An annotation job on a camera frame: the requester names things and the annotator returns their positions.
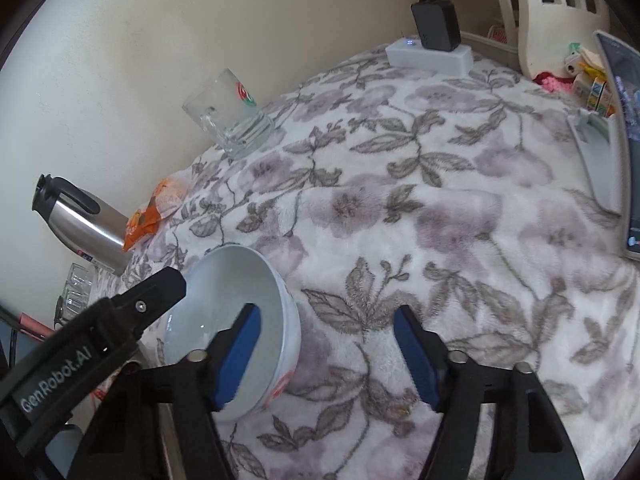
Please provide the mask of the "small white bowl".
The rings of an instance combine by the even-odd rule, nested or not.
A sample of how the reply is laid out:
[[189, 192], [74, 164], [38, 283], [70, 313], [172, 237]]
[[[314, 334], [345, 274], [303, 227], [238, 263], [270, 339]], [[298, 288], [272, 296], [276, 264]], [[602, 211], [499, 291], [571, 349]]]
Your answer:
[[189, 351], [206, 348], [232, 325], [244, 304], [256, 304], [262, 326], [234, 399], [214, 415], [220, 424], [268, 408], [283, 392], [302, 342], [298, 307], [280, 274], [259, 252], [227, 245], [186, 274], [186, 298], [168, 315], [164, 357], [174, 364]]

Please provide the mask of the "upturned glass cup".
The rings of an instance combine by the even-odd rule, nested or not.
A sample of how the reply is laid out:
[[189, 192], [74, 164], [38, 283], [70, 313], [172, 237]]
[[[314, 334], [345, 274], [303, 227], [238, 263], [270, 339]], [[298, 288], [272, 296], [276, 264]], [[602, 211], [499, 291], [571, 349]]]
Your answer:
[[96, 270], [73, 263], [63, 288], [63, 307], [69, 315], [78, 315], [89, 305]]

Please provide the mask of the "stainless steel thermos jug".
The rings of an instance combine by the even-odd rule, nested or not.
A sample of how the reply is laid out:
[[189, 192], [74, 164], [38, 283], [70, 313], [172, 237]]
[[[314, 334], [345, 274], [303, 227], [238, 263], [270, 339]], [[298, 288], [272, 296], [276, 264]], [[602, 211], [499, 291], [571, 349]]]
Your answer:
[[62, 177], [42, 174], [32, 210], [76, 256], [122, 275], [130, 261], [124, 251], [128, 218], [91, 193]]

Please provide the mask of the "orange snack packet left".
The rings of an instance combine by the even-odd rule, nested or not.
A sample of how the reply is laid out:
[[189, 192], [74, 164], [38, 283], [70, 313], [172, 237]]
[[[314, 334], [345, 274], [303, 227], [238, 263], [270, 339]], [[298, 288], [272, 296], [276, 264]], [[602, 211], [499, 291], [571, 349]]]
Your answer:
[[163, 218], [154, 204], [137, 209], [127, 221], [122, 250], [128, 252], [140, 240], [143, 240], [148, 235], [155, 234], [162, 221]]

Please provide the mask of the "orange snack packet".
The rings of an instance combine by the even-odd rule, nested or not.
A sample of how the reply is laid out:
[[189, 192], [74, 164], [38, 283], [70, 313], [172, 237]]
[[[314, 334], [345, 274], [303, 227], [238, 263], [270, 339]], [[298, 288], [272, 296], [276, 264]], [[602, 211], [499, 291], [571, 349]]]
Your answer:
[[128, 252], [140, 240], [143, 240], [148, 235], [155, 234], [162, 221], [163, 218], [154, 204], [137, 209], [127, 221], [122, 250]]
[[160, 221], [173, 214], [182, 204], [188, 190], [183, 177], [167, 177], [154, 188], [146, 213], [153, 221]]

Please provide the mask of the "orange snack packet right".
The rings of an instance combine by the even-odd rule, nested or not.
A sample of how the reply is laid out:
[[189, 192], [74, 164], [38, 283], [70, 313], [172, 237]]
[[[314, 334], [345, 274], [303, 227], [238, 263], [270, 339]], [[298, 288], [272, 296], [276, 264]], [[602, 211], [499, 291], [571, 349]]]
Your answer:
[[154, 188], [146, 213], [153, 221], [160, 221], [173, 214], [182, 204], [188, 190], [183, 177], [167, 177]]

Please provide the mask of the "floral grey tablecloth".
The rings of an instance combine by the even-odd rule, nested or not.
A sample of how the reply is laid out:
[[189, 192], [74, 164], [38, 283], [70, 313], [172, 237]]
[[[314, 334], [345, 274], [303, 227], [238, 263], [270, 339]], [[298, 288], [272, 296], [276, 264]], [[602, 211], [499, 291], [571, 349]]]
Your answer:
[[198, 156], [184, 203], [99, 292], [224, 244], [283, 276], [302, 354], [270, 408], [222, 432], [243, 479], [416, 478], [439, 418], [393, 337], [401, 304], [476, 362], [529, 363], [584, 475], [612, 478], [639, 440], [639, 267], [572, 111], [487, 58], [452, 78], [355, 56], [275, 100], [258, 152]]

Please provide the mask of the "smartphone on stand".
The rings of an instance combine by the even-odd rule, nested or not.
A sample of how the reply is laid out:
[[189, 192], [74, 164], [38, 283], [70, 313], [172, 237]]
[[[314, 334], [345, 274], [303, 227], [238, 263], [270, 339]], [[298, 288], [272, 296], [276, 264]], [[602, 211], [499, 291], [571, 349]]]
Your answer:
[[620, 218], [620, 250], [639, 259], [639, 51], [608, 32], [594, 41], [614, 112], [581, 110], [567, 119], [597, 204]]

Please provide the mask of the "clear glass mug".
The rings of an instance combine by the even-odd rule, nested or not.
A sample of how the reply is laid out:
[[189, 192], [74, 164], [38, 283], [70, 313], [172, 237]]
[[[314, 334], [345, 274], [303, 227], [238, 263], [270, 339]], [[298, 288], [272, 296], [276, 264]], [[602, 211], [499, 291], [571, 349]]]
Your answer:
[[228, 68], [203, 82], [182, 109], [232, 159], [257, 151], [274, 131], [272, 119]]

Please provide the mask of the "white shelf unit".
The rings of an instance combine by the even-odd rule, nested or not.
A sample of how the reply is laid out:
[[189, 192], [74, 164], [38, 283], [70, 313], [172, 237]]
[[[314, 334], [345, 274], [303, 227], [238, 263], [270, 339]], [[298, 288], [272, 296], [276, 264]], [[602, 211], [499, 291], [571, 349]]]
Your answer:
[[565, 58], [573, 42], [593, 51], [593, 34], [607, 32], [610, 9], [604, 0], [498, 0], [506, 40], [464, 32], [474, 50], [519, 70], [529, 79], [542, 72], [566, 76]]

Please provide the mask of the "white power strip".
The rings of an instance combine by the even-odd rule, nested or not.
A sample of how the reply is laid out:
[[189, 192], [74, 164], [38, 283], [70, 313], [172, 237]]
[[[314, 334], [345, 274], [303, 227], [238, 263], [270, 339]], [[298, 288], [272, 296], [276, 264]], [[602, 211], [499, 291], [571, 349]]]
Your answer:
[[472, 49], [460, 44], [454, 50], [425, 49], [419, 40], [400, 38], [385, 48], [388, 62], [399, 68], [430, 70], [451, 77], [464, 77], [473, 68]]

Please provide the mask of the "black power adapter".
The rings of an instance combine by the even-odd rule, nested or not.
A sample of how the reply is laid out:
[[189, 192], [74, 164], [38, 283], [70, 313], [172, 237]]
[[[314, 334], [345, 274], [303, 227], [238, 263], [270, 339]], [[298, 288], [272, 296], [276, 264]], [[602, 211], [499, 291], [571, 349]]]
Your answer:
[[413, 3], [411, 12], [424, 49], [451, 52], [460, 46], [457, 12], [450, 0]]

